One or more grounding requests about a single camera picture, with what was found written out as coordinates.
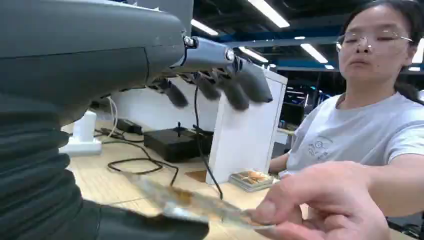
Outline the person's left hand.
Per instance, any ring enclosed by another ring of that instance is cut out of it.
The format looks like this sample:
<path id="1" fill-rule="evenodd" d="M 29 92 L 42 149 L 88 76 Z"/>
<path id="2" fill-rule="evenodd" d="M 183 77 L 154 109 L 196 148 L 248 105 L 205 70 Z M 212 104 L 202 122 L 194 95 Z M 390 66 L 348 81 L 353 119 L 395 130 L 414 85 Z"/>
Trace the person's left hand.
<path id="1" fill-rule="evenodd" d="M 366 172 L 349 161 L 313 165 L 281 179 L 249 214 L 272 225 L 260 231 L 272 240 L 388 240 Z"/>

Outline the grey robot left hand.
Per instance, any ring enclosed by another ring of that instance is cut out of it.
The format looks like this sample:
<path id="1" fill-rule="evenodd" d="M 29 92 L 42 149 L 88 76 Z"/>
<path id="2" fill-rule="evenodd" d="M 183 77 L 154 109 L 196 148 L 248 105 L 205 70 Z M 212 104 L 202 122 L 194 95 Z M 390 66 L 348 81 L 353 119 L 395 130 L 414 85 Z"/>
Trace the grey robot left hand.
<path id="1" fill-rule="evenodd" d="M 228 46 L 187 35 L 168 12 L 110 0 L 0 3 L 0 237 L 3 240 L 202 240 L 207 223 L 82 198 L 59 149 L 91 102 L 154 86 L 188 102 L 170 78 L 190 78 L 232 107 L 273 97 L 264 71 Z"/>

